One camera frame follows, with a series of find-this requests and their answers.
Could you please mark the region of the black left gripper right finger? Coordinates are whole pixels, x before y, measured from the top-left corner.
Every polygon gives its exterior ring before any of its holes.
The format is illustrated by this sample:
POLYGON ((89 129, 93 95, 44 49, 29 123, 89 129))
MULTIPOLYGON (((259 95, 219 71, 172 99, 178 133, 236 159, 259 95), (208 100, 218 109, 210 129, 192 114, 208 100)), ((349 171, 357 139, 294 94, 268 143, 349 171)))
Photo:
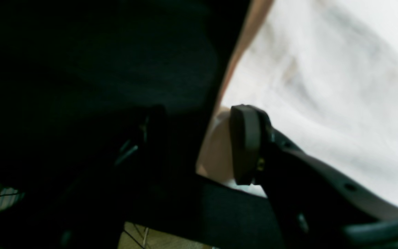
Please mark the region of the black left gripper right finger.
POLYGON ((287 249, 398 249, 398 207, 276 130, 263 110, 232 106, 233 172, 259 185, 287 249))

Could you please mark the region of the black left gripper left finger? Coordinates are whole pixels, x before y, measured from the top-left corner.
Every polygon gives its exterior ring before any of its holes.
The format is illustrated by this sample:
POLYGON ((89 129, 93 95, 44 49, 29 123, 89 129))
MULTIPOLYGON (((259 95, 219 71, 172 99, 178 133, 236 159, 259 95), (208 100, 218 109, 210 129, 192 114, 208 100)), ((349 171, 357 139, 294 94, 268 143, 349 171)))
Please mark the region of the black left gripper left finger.
POLYGON ((63 196, 62 249, 115 249, 164 138, 166 110, 144 116, 95 157, 63 196))

